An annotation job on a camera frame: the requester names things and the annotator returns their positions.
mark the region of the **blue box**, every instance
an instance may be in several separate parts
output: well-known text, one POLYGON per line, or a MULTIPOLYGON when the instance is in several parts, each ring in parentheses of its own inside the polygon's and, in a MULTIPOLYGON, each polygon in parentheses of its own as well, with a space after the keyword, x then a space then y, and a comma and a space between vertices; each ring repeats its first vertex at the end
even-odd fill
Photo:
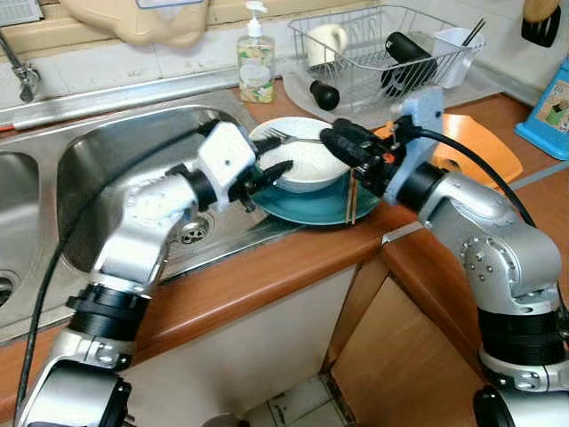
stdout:
POLYGON ((559 160, 569 160, 569 57, 516 134, 559 160))

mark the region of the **chopsticks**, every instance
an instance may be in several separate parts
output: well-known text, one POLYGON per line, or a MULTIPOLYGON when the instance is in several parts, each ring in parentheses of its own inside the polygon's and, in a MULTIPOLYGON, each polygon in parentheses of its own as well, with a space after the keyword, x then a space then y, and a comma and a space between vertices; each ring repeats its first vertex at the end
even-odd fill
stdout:
POLYGON ((484 25, 486 25, 486 20, 484 18, 481 18, 480 21, 472 29, 472 31, 470 31, 469 36, 464 39, 464 42, 462 42, 462 46, 468 46, 470 42, 474 40, 474 37, 477 36, 477 34, 480 32, 480 30, 484 25))
POLYGON ((354 176, 354 169, 349 170, 348 199, 346 201, 346 220, 347 224, 356 223, 357 216, 357 179, 354 176))

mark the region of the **faucet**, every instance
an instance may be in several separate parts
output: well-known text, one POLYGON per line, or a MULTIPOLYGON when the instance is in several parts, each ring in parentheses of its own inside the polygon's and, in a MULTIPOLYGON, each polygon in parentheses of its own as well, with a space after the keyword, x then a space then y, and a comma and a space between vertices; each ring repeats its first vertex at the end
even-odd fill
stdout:
POLYGON ((41 80, 39 73, 31 66, 31 64, 20 61, 18 56, 16 56, 16 53, 14 53, 8 44, 8 41, 4 38, 1 30, 0 46, 2 46, 4 52, 6 52, 8 60, 12 64, 12 71, 14 75, 20 80, 20 99, 26 103, 33 101, 41 80))

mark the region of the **kitchen counter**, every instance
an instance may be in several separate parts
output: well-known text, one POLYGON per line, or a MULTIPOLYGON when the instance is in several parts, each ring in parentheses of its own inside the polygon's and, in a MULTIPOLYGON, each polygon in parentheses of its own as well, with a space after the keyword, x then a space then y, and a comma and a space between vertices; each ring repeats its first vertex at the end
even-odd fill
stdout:
MULTIPOLYGON (((273 104, 247 106, 258 122, 307 115, 286 97, 280 83, 277 89, 277 101, 273 104)), ((529 113, 529 108, 517 101, 494 95, 450 111, 469 114, 495 132, 518 155, 524 175, 557 163, 514 134, 514 124, 529 113)), ((538 225, 560 245, 564 261, 569 249, 561 239, 569 210, 567 174, 567 171, 556 173, 520 190, 522 200, 528 204, 538 225)), ((382 204, 356 226, 304 229, 160 286, 139 333, 135 362, 171 350, 349 265, 369 259, 377 254, 382 234, 415 219, 415 215, 403 207, 382 204)), ((381 255, 405 291, 474 367, 479 344, 476 306, 458 263, 426 230, 384 246, 381 255)), ((565 288, 566 274, 562 283, 565 288)), ((61 328, 53 327, 38 336, 32 375, 38 372, 52 339, 61 328)), ((5 421, 12 412, 24 348, 22 341, 0 349, 3 378, 0 421, 5 421)))

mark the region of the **teal plate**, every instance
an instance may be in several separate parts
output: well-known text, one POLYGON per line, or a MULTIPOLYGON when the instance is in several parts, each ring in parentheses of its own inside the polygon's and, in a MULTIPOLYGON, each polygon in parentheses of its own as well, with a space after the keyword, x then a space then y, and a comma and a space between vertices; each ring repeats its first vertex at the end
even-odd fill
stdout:
MULTIPOLYGON (((310 193, 291 193, 272 186, 253 196, 253 200, 270 214, 287 221, 306 225, 336 225, 346 220, 349 174, 332 185, 310 193)), ((380 199, 364 189, 357 189, 356 218, 368 215, 380 199)))

